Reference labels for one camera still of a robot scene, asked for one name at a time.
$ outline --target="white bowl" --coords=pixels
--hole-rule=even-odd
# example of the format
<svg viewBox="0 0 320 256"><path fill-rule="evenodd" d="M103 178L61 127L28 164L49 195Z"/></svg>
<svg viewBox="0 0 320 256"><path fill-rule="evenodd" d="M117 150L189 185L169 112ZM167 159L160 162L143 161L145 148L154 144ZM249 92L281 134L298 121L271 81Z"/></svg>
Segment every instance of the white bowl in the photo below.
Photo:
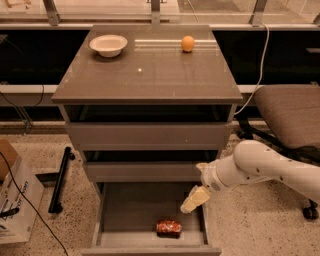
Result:
<svg viewBox="0 0 320 256"><path fill-rule="evenodd" d="M103 57L115 57L127 45L128 41L122 36L104 35L94 38L89 46Z"/></svg>

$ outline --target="terrazzo floor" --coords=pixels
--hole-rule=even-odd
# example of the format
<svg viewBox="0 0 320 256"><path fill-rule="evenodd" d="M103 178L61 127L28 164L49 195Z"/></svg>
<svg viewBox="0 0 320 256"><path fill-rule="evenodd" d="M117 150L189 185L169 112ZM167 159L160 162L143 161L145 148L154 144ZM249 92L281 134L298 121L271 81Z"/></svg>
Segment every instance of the terrazzo floor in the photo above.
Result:
<svg viewBox="0 0 320 256"><path fill-rule="evenodd" d="M66 146L66 134L6 135L34 173L56 172ZM231 135L223 156L239 143ZM53 187L47 186L39 207L40 214L66 247L70 256L81 255L91 246L99 205L96 190L88 182L80 156L71 161L66 173L60 214L49 214ZM301 209L306 198L285 185L269 181L238 186L217 193L207 203L211 243L222 248L222 256L320 255L320 220L307 221ZM0 245L1 256L64 255L60 245L36 218L26 243Z"/></svg>

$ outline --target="open drawer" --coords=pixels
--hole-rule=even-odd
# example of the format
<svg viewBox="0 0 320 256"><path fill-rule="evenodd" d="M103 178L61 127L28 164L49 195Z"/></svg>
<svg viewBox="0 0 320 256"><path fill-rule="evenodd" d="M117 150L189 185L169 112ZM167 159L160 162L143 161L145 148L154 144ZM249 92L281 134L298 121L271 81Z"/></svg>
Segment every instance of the open drawer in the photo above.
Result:
<svg viewBox="0 0 320 256"><path fill-rule="evenodd" d="M82 255L220 255L210 245L203 209L180 212L193 185L104 183L92 248ZM163 219L181 223L179 238L157 236L156 223Z"/></svg>

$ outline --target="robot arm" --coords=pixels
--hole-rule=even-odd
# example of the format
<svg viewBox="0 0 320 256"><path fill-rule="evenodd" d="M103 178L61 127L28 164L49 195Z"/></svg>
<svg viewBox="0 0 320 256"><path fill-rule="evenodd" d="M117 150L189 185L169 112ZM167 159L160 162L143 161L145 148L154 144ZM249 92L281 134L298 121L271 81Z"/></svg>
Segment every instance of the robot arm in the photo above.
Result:
<svg viewBox="0 0 320 256"><path fill-rule="evenodd" d="M271 179L320 203L320 167L286 158L258 141L243 141L233 155L200 163L197 168L202 172L202 186L191 190L180 208L183 213L190 213L213 193Z"/></svg>

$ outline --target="red object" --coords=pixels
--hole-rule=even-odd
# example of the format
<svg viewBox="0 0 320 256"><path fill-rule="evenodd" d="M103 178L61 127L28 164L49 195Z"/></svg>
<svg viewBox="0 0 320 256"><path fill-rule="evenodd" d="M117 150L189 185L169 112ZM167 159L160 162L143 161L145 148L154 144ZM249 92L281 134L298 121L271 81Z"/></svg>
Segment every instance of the red object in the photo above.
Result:
<svg viewBox="0 0 320 256"><path fill-rule="evenodd" d="M181 233L181 223L175 220L159 220L157 222L157 233L179 236Z"/></svg>

